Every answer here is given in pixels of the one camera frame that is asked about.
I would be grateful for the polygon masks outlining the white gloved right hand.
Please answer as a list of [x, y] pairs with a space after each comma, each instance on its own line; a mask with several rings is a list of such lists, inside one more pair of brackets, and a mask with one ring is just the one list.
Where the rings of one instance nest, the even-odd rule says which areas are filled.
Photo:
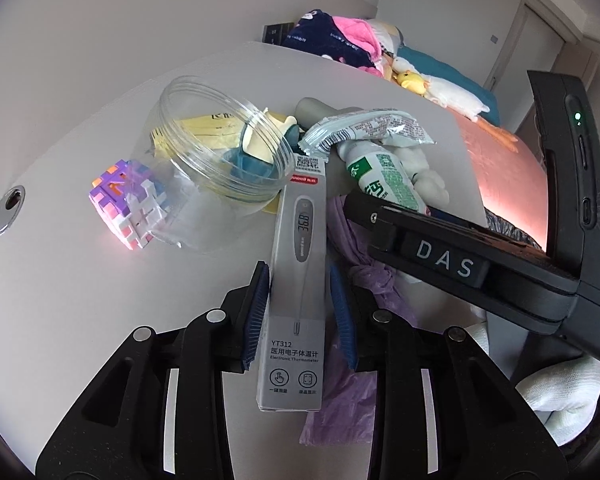
[[600, 397], [600, 361], [582, 356], [551, 365], [515, 388], [532, 411], [550, 414], [544, 427], [563, 446], [579, 437], [594, 418]]

